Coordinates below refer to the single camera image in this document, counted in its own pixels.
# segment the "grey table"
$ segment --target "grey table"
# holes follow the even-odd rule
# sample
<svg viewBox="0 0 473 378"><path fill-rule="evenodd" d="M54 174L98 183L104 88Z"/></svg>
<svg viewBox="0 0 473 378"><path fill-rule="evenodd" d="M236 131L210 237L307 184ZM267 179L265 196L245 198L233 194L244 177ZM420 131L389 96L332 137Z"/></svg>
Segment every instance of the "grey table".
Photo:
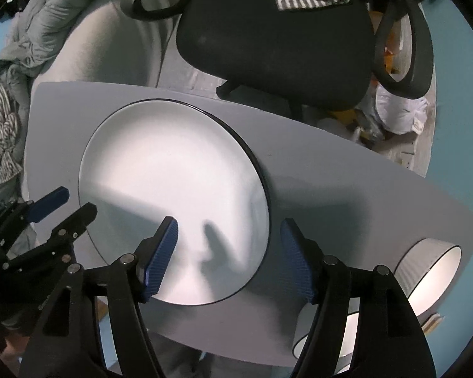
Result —
<svg viewBox="0 0 473 378"><path fill-rule="evenodd" d="M204 306L152 300L143 315L153 331L224 357L294 365L291 346L304 301L296 294L281 255L278 226L285 217L295 218L306 237L349 266L371 270L385 264L395 269L406 251L426 237L462 247L456 279L469 261L473 214L427 180L374 152L243 105L103 83L43 83L33 98L25 160L30 198L38 199L61 185L71 193L65 206L36 226L40 240L79 207L79 166L94 130L119 108L154 98L195 105L222 119L245 140L268 182L272 231L263 264L243 290ZM76 242L81 264L101 261L81 244Z"/></svg>

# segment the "chair seat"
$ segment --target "chair seat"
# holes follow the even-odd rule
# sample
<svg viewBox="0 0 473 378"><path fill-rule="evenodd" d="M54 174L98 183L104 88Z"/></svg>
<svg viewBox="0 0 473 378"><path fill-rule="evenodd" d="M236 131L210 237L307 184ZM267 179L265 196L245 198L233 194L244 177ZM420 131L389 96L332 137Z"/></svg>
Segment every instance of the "chair seat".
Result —
<svg viewBox="0 0 473 378"><path fill-rule="evenodd" d="M366 93L375 37L359 1L279 11L275 0L192 0L180 19L180 55L208 74L327 110Z"/></svg>

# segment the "white plate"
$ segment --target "white plate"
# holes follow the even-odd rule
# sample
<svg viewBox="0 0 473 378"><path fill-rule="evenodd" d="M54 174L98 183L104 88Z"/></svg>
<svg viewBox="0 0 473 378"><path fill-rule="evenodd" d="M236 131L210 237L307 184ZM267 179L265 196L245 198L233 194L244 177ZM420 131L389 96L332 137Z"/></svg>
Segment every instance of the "white plate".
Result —
<svg viewBox="0 0 473 378"><path fill-rule="evenodd" d="M177 247L157 299L202 305L242 289L269 238L266 192L251 151L231 129L170 100L128 105L95 131L79 173L88 234L107 263L133 252L167 215Z"/></svg>

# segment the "black office chair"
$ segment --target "black office chair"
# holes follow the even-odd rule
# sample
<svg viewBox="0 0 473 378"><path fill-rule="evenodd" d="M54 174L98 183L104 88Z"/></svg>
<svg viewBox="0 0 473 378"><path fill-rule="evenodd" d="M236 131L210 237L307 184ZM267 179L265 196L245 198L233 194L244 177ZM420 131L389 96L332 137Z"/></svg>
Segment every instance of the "black office chair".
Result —
<svg viewBox="0 0 473 378"><path fill-rule="evenodd" d="M433 47L427 22L414 0L390 0L374 34L366 5L279 11L275 0L180 0L146 11L141 0L121 0L138 20L160 20L183 12L177 47L193 67L227 80L225 98L239 85L280 95L301 119L301 104L328 111L353 108L364 97L372 73L391 93L420 98L429 89ZM412 58L399 82L385 70L384 51L395 21L409 15Z"/></svg>

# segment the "white bag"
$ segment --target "white bag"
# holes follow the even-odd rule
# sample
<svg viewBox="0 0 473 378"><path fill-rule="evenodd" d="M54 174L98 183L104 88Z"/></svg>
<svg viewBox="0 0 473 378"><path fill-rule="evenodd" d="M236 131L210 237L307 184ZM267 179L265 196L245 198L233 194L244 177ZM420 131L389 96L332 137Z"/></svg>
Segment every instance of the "white bag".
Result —
<svg viewBox="0 0 473 378"><path fill-rule="evenodd" d="M386 130L403 135L415 132L420 135L427 120L426 98L408 99L388 92L381 84L377 87L375 109Z"/></svg>

